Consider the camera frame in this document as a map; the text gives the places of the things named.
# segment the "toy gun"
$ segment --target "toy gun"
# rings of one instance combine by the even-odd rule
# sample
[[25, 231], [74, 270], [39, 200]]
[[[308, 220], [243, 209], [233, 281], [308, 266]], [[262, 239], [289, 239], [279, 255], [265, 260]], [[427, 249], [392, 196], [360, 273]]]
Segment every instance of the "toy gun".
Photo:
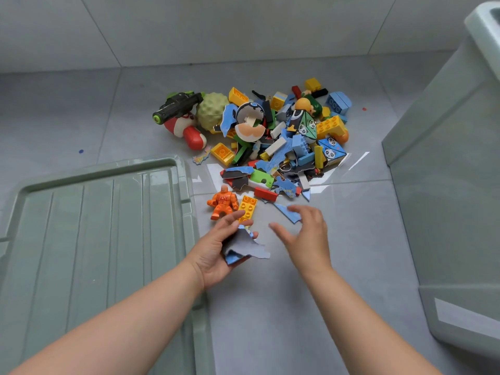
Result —
[[171, 118], [182, 117], [202, 101], [203, 95], [201, 93], [180, 92], [166, 99], [165, 104], [153, 113], [153, 120], [158, 125], [161, 125]]

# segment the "orange action figure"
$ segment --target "orange action figure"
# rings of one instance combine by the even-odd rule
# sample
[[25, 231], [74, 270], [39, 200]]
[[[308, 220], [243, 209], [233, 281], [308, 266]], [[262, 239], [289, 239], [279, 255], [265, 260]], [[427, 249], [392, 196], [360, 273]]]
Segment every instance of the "orange action figure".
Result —
[[227, 185], [221, 186], [221, 191], [216, 193], [212, 200], [208, 200], [207, 205], [215, 207], [214, 213], [210, 217], [211, 220], [218, 220], [221, 212], [230, 214], [233, 213], [233, 210], [238, 210], [239, 207], [236, 195], [228, 191]]

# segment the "red and white toy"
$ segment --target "red and white toy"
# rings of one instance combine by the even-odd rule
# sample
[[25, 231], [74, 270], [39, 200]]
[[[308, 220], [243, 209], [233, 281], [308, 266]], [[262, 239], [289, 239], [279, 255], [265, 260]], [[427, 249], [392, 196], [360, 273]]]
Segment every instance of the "red and white toy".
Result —
[[176, 137], [184, 138], [191, 150], [203, 150], [207, 144], [205, 136], [195, 128], [196, 118], [191, 112], [180, 118], [171, 118], [163, 125]]

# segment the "gray floor tile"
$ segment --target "gray floor tile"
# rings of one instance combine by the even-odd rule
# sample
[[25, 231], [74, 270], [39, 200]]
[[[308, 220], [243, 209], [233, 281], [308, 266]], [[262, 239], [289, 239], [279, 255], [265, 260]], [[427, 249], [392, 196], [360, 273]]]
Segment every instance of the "gray floor tile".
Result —
[[118, 73], [0, 77], [0, 208], [21, 180], [97, 162]]
[[[195, 196], [200, 234], [214, 225], [208, 198]], [[291, 203], [282, 195], [278, 202]], [[302, 196], [294, 202], [307, 203]], [[444, 374], [474, 373], [428, 331], [392, 182], [327, 185], [311, 195], [310, 205], [327, 221], [334, 267], [385, 321]], [[209, 290], [217, 373], [347, 373], [313, 299], [267, 226], [277, 221], [298, 232], [301, 224], [262, 201], [253, 218], [272, 256], [249, 260]]]
[[[264, 94], [290, 92], [291, 86], [303, 87], [313, 76], [330, 91], [341, 90], [353, 101], [347, 125], [351, 139], [346, 144], [352, 155], [326, 183], [390, 179], [380, 142], [397, 118], [366, 57], [124, 68], [99, 162], [179, 153], [190, 162], [191, 175], [198, 180], [193, 183], [194, 192], [215, 191], [206, 165], [217, 160], [211, 157], [195, 166], [191, 162], [195, 153], [184, 141], [153, 123], [151, 114], [165, 95], [186, 89], [227, 94], [232, 86], [248, 95], [252, 89]], [[221, 138], [205, 135], [213, 143]], [[366, 152], [369, 154], [349, 170]]]
[[403, 116], [452, 54], [433, 51], [370, 56], [397, 118]]

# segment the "green spiky ball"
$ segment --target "green spiky ball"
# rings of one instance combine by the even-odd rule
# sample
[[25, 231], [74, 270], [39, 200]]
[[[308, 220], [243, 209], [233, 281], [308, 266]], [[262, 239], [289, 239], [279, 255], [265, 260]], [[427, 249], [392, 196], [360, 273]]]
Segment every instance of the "green spiky ball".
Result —
[[222, 121], [224, 108], [229, 104], [228, 97], [221, 93], [207, 93], [196, 107], [196, 118], [203, 129], [210, 131]]

